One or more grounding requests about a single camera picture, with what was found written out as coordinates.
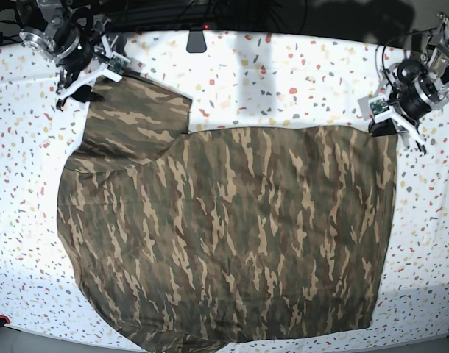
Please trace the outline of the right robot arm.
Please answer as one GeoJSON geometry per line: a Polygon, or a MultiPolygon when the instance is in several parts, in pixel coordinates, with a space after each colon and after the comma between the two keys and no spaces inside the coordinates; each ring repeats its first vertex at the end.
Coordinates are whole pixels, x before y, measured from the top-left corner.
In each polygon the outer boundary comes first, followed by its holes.
{"type": "Polygon", "coordinates": [[[123,78],[130,59],[116,51],[118,35],[107,32],[110,19],[100,13],[105,1],[17,1],[22,44],[60,71],[57,109],[66,100],[98,102],[105,98],[92,84],[104,77],[123,78]]]}

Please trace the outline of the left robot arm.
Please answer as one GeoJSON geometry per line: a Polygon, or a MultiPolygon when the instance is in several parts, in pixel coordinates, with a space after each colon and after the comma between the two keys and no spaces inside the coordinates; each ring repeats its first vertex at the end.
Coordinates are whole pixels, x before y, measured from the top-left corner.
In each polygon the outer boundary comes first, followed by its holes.
{"type": "Polygon", "coordinates": [[[449,103],[449,15],[438,14],[439,23],[430,29],[410,32],[387,41],[381,50],[381,86],[367,98],[373,137],[410,137],[426,153],[425,138],[419,131],[425,115],[449,103]],[[401,38],[419,35],[421,52],[392,66],[386,64],[387,49],[401,38]]]}

